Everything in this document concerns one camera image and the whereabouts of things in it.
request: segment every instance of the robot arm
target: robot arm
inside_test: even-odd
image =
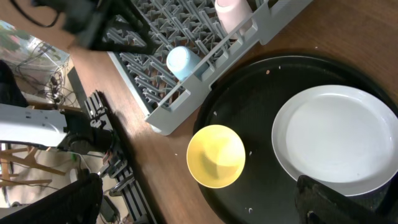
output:
[[[112,147],[111,131],[92,128],[79,111],[33,110],[0,104],[0,141],[87,154]]]

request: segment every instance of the cup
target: cup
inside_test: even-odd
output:
[[[221,26],[227,34],[253,13],[246,0],[216,0],[215,9]],[[251,21],[245,23],[239,29],[240,34],[243,35],[251,26]],[[237,39],[238,37],[237,35],[232,35],[231,38]]]
[[[167,56],[167,68],[180,80],[184,81],[191,75],[193,69],[199,64],[201,58],[184,46],[175,47]],[[208,68],[208,64],[204,63],[195,75],[200,78],[203,72]]]
[[[188,145],[189,171],[205,187],[217,189],[232,184],[241,175],[245,159],[240,137],[222,125],[202,128]]]

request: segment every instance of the beige floor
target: beige floor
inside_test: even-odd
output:
[[[69,72],[72,69],[73,63],[72,61],[69,62],[68,68],[65,72]],[[69,80],[66,77],[65,88],[68,90],[72,90],[72,86],[69,83]],[[69,100],[71,102],[75,101],[76,96],[74,94],[69,95]],[[73,104],[74,107],[79,107],[77,101]],[[24,157],[26,156],[26,152],[20,152],[15,154],[15,156]],[[102,159],[97,157],[91,156],[84,156],[88,167],[91,169],[92,172],[97,173],[102,166]],[[54,151],[39,151],[36,154],[36,160],[38,163],[54,167],[55,169],[62,170],[67,172],[65,176],[59,176],[55,174],[51,174],[48,172],[44,172],[38,169],[26,169],[20,166],[14,166],[15,173],[19,174],[19,177],[15,177],[12,180],[35,180],[35,179],[52,179],[52,183],[49,186],[62,188],[68,184],[70,184],[70,171],[72,169],[76,169],[78,167],[78,159],[77,161],[73,161],[71,159],[71,154],[68,152],[54,152]],[[110,179],[108,176],[103,178],[103,190],[108,190],[111,187],[115,186],[116,181],[114,179]],[[20,185],[15,187],[7,187],[7,195],[10,203],[19,202],[19,203],[34,203],[51,193],[55,190],[50,188],[44,187],[30,187],[26,185]],[[121,219],[123,219],[127,214],[128,210],[126,204],[122,197],[109,197],[111,201],[114,203],[116,208],[118,208],[119,213],[121,215]],[[0,208],[7,208],[8,204],[6,203],[2,194],[0,194]],[[103,223],[101,219],[98,217],[97,223]]]

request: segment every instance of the pink cup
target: pink cup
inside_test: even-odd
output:
[[[215,8],[218,19],[227,34],[252,13],[246,0],[216,0]],[[252,22],[248,21],[239,29],[240,34],[244,34],[251,26]]]

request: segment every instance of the light blue cup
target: light blue cup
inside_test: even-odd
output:
[[[193,53],[187,47],[179,46],[170,51],[167,56],[167,68],[180,80],[184,81],[199,64],[201,58]],[[196,72],[195,75],[200,78],[203,72],[209,67],[204,63]]]

